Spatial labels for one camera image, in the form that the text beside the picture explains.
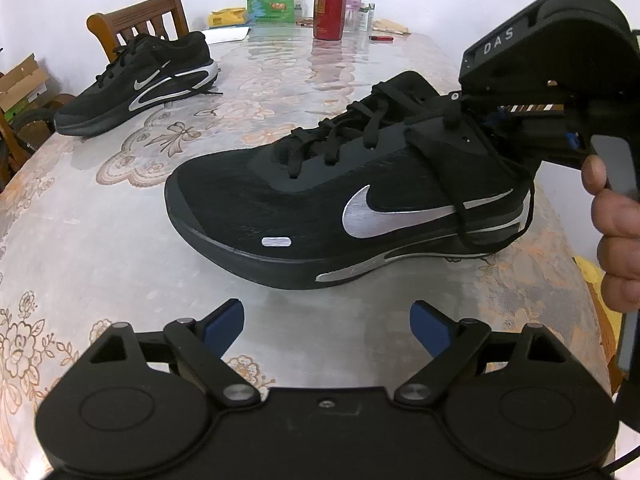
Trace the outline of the person's right hand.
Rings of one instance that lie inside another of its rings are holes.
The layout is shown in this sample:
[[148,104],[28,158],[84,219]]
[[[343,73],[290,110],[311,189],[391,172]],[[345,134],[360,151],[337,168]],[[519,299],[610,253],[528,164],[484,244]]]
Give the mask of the person's right hand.
[[590,155],[582,164],[582,184],[593,196],[591,219],[602,234],[598,260],[605,272],[601,294],[618,312],[637,311],[640,304],[640,208],[629,197],[606,186],[605,164]]

